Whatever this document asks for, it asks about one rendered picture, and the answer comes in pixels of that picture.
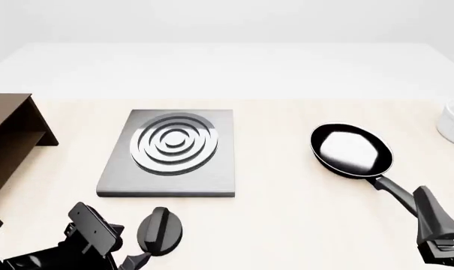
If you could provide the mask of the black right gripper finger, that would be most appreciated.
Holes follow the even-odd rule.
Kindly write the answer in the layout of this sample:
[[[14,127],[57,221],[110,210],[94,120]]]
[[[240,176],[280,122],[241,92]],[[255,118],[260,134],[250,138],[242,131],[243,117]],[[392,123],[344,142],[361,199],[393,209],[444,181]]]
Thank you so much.
[[[413,192],[417,212],[417,238],[421,245],[427,241],[454,240],[454,220],[446,213],[427,186]]]

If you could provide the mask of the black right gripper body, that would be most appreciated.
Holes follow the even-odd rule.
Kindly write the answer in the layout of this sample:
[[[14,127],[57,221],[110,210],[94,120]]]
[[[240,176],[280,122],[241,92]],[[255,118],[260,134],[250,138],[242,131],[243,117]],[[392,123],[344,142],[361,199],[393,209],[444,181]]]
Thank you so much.
[[[417,240],[425,264],[454,265],[454,240]]]

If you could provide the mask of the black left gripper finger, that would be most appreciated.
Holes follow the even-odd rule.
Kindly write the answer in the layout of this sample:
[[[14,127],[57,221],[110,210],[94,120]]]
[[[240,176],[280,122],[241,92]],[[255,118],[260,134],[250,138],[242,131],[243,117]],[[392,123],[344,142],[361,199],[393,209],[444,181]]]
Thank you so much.
[[[138,256],[126,256],[122,263],[122,270],[140,270],[144,267],[152,254],[149,252],[142,253]]]

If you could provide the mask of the round black stove knob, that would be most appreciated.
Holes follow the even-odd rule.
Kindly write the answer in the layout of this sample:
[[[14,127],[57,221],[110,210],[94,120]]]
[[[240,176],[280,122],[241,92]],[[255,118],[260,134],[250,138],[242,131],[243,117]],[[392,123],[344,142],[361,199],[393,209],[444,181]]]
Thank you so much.
[[[178,247],[182,234],[179,217],[168,208],[159,206],[141,222],[137,230],[137,242],[142,251],[160,257]]]

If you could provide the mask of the flat grey stove plate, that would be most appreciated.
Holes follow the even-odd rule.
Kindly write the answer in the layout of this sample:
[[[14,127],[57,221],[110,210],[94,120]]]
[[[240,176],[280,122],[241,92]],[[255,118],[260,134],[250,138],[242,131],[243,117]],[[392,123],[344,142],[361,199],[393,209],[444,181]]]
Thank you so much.
[[[234,197],[232,110],[132,110],[96,193],[100,197]]]

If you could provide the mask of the black frying pan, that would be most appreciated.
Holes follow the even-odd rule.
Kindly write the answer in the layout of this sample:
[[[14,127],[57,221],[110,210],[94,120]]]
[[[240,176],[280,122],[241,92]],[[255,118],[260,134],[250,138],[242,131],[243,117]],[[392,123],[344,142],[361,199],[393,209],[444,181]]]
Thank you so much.
[[[393,165],[394,154],[377,134],[344,122],[323,123],[311,132],[310,148],[330,172],[348,179],[366,180],[417,216],[413,195],[385,176]]]

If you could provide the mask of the small flat plate on stalk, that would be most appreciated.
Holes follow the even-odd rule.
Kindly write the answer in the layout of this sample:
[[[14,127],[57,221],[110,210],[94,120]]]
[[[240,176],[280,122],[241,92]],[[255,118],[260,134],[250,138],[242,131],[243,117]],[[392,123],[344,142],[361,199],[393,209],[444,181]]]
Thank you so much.
[[[91,206],[78,202],[68,212],[68,217],[80,235],[101,256],[111,254],[122,247],[121,234],[125,227],[107,222]]]

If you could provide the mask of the dark brown wooden cabinet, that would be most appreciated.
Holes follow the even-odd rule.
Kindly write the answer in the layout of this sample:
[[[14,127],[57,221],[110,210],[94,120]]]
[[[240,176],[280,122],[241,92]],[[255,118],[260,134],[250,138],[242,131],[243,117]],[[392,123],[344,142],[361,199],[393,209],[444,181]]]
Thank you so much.
[[[31,94],[0,94],[0,190],[34,147],[58,145]]]

